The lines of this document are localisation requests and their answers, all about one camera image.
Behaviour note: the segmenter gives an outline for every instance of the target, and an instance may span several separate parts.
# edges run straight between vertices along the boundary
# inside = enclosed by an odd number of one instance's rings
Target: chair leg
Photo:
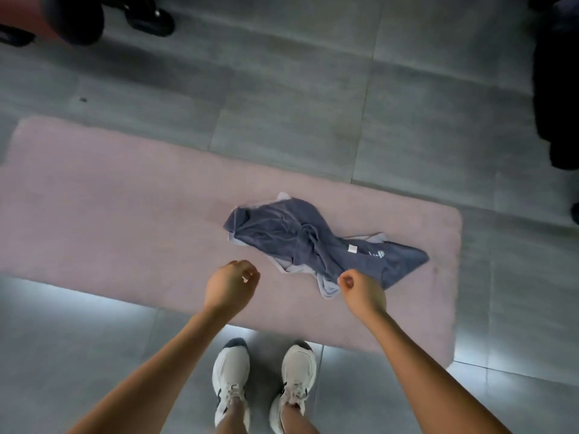
[[[175,20],[163,9],[157,9],[155,0],[102,0],[105,5],[125,11],[128,24],[141,32],[169,36],[175,31]]]
[[[576,203],[571,207],[571,217],[575,224],[579,224],[579,203]]]
[[[0,43],[14,47],[24,47],[33,42],[34,38],[36,36],[33,33],[0,24]]]

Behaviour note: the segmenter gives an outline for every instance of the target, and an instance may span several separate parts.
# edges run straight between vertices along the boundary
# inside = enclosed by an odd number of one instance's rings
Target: person
[[[260,274],[246,260],[219,268],[209,279],[203,309],[157,354],[107,394],[68,434],[158,434],[171,408],[217,333],[249,303]],[[380,343],[425,434],[503,434],[510,431],[407,336],[386,312],[380,284],[356,270],[338,285],[351,312]],[[241,338],[221,350],[212,380],[218,398],[217,434],[246,434],[250,409],[244,394],[250,358]],[[316,362],[306,343],[282,363],[284,390],[270,410],[276,434],[319,434],[304,416]]]

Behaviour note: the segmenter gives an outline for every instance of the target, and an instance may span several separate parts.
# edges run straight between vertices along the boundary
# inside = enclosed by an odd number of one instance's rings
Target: gray towel
[[[337,238],[317,209],[297,198],[238,207],[224,228],[235,239],[275,259],[307,265],[334,282],[345,270],[358,269],[387,289],[429,259],[419,249],[394,242]]]

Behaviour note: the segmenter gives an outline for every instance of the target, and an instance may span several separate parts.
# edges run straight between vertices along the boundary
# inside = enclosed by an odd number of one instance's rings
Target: tile floor
[[[579,424],[579,176],[534,131],[526,0],[159,0],[160,39],[106,11],[100,43],[0,47],[0,162],[19,118],[67,118],[458,207],[449,371],[514,432]],[[58,433],[188,317],[0,277],[0,432]],[[165,426],[210,432],[214,357],[247,338],[268,432],[290,336],[228,327]],[[324,433],[420,432],[386,360],[315,346]]]

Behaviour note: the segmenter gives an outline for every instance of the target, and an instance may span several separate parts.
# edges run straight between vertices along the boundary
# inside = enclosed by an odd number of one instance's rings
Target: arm
[[[352,313],[382,346],[425,434],[510,433],[388,315],[378,282],[351,269],[338,285]]]
[[[215,335],[249,303],[258,282],[259,273],[246,260],[218,269],[207,282],[202,311],[107,394],[68,434],[161,432],[197,361]]]

